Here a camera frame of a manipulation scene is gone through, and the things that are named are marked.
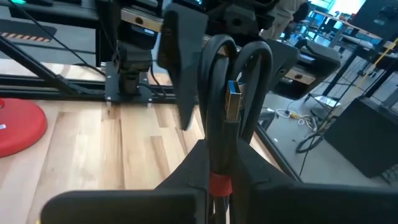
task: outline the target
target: red frisbee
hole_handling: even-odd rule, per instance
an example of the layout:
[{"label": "red frisbee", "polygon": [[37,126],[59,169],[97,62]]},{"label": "red frisbee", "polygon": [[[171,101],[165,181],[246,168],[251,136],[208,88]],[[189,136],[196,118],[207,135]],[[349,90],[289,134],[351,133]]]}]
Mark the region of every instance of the red frisbee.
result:
[{"label": "red frisbee", "polygon": [[45,114],[35,103],[20,99],[0,99],[0,157],[28,148],[46,130]]}]

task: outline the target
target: red band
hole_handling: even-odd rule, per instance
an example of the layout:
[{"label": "red band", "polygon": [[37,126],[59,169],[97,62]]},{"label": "red band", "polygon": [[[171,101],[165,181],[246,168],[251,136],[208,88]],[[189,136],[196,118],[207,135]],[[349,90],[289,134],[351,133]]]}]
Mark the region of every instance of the red band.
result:
[{"label": "red band", "polygon": [[6,106],[5,102],[0,98],[0,109]]},{"label": "red band", "polygon": [[232,193],[231,177],[210,172],[209,192],[215,197],[225,197]]}]

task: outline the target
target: floor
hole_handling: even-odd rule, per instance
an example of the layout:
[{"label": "floor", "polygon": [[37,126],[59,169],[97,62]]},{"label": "floor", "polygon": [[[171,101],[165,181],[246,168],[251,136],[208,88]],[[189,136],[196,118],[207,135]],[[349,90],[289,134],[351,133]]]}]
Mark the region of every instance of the floor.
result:
[{"label": "floor", "polygon": [[[0,7],[0,18],[10,19],[8,10],[5,7]],[[82,29],[70,26],[61,26],[55,24],[47,24],[48,26],[56,27],[58,32],[56,37],[61,40],[64,44],[69,46],[71,49],[80,49],[87,51],[95,51],[94,44],[94,30]],[[45,45],[51,45],[59,47],[59,45],[51,41]],[[53,63],[65,63],[73,64],[78,63],[78,59],[75,58],[70,52],[60,51],[60,50],[49,50],[40,49],[37,47],[21,47],[28,54],[31,54],[34,58],[41,62],[53,62]],[[156,56],[156,50],[153,51],[153,57]],[[92,54],[80,54],[88,63],[95,64],[95,56]],[[346,52],[343,56],[343,60],[349,56],[349,52]],[[7,58],[2,52],[0,52],[0,58]],[[360,65],[364,63],[360,59],[352,64],[351,68],[348,69],[347,73],[344,75],[344,79],[340,80],[340,83],[349,83],[352,79],[356,77],[356,71],[358,71]],[[156,72],[164,72],[158,66],[154,67]],[[367,78],[363,81],[363,86],[361,90],[356,88],[350,88],[348,90],[349,98],[345,98],[343,102],[349,103],[354,97],[362,94],[375,78]],[[380,103],[385,100],[398,85],[398,76],[393,75],[392,78],[375,94],[373,100]],[[321,84],[316,89],[314,93],[321,93],[327,84]],[[340,96],[347,86],[340,85],[336,86],[332,92],[331,96]],[[300,114],[309,114],[310,109],[317,107],[317,104],[313,100],[308,100],[303,102],[303,100],[298,100],[293,102],[286,98],[268,94],[264,106],[272,109],[286,109],[287,105],[290,104],[289,108]],[[291,163],[292,167],[299,173],[301,166],[303,164],[304,155],[296,154],[295,148],[297,143],[301,141],[305,136],[307,136],[310,131],[305,125],[299,125],[296,121],[279,118],[275,120],[271,127],[267,131],[268,135],[275,141],[277,146],[287,160]],[[316,149],[312,150],[307,157],[306,163],[302,171],[302,179],[305,182],[313,182],[320,184],[343,184],[343,185],[360,185],[360,186],[370,186],[370,187],[388,187],[391,186],[387,184],[382,179],[368,179],[362,175],[353,165],[351,165],[339,152],[337,152],[333,147],[331,147],[327,142],[322,142]]]}]

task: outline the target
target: red disc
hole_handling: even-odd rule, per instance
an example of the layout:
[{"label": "red disc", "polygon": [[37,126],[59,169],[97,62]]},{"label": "red disc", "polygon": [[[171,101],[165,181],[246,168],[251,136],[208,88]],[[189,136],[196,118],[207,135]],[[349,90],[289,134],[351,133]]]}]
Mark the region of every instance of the red disc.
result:
[{"label": "red disc", "polygon": [[37,142],[47,129],[42,109],[27,100],[2,98],[0,157],[22,151]]}]

